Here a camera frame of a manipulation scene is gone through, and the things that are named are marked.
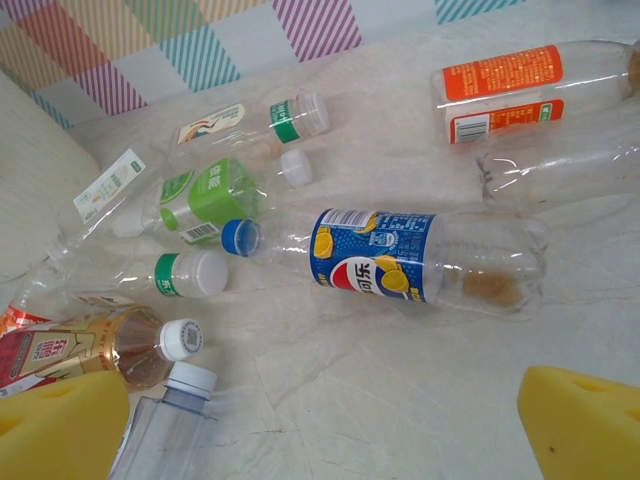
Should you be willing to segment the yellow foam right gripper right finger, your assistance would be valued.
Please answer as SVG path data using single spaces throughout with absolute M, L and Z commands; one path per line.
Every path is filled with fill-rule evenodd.
M 640 387 L 534 366 L 517 409 L 544 480 L 640 480 Z

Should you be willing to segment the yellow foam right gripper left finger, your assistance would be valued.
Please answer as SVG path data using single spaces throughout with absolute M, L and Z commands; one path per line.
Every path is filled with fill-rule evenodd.
M 0 480 L 107 480 L 129 411 L 116 372 L 0 398 Z

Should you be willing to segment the red gold label tea bottle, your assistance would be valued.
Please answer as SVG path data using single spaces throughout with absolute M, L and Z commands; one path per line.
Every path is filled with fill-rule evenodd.
M 203 345 L 196 320 L 165 321 L 144 306 L 23 327 L 0 338 L 0 398 L 102 371 L 130 392 L 147 390 Z

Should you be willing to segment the clear unlabelled water bottle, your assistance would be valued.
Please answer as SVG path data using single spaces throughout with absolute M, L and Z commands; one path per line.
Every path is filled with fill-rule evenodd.
M 164 395 L 139 399 L 108 480 L 205 480 L 216 382 L 210 370 L 175 363 Z

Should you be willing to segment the green band white cap bottle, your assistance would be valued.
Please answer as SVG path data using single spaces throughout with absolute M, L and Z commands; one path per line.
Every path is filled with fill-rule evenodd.
M 100 310 L 158 306 L 168 299 L 209 299 L 223 292 L 227 281 L 227 263 L 213 250 L 77 255 L 30 272 L 0 313 L 0 326 L 10 331 Z

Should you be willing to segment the white box green label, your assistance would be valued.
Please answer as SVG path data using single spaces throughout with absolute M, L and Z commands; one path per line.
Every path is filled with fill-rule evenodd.
M 162 152 L 142 155 L 127 149 L 89 186 L 58 211 L 56 233 L 46 261 L 61 265 L 81 247 L 113 238 L 112 225 L 170 169 Z

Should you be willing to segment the red label cola bottle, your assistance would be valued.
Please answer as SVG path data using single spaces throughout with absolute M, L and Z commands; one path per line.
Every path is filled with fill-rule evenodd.
M 640 195 L 640 98 L 580 117 L 508 127 L 472 155 L 483 203 L 496 211 L 538 213 Z

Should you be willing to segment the blue label cola bottle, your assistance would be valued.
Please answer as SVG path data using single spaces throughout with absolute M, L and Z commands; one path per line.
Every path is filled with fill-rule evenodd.
M 547 227 L 514 214 L 326 209 L 234 219 L 223 249 L 318 285 L 494 316 L 540 302 Z

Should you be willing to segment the lime green label bottle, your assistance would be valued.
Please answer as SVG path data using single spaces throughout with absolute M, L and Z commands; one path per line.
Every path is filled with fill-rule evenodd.
M 256 217 L 259 204 L 256 182 L 244 165 L 222 158 L 160 180 L 127 206 L 111 229 L 118 238 L 146 234 L 199 245 L 218 240 L 232 220 Z

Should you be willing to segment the clear bottle white cap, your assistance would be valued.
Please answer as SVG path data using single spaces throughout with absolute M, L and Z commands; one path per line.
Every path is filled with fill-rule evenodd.
M 246 147 L 228 158 L 231 184 L 253 184 L 263 190 L 300 188 L 313 181 L 306 153 L 301 149 L 283 151 L 280 147 L 259 144 Z

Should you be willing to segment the orange label plastic bottle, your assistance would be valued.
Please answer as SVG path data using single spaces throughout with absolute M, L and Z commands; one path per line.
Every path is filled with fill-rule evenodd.
M 449 145 L 603 111 L 640 93 L 640 40 L 570 41 L 447 66 L 432 75 L 431 93 Z

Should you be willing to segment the cream label green band bottle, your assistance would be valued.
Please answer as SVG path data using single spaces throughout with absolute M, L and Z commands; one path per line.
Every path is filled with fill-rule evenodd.
M 330 128 L 329 114 L 317 91 L 271 105 L 237 102 L 179 126 L 171 139 L 175 161 L 219 159 L 269 160 L 287 145 L 319 136 Z

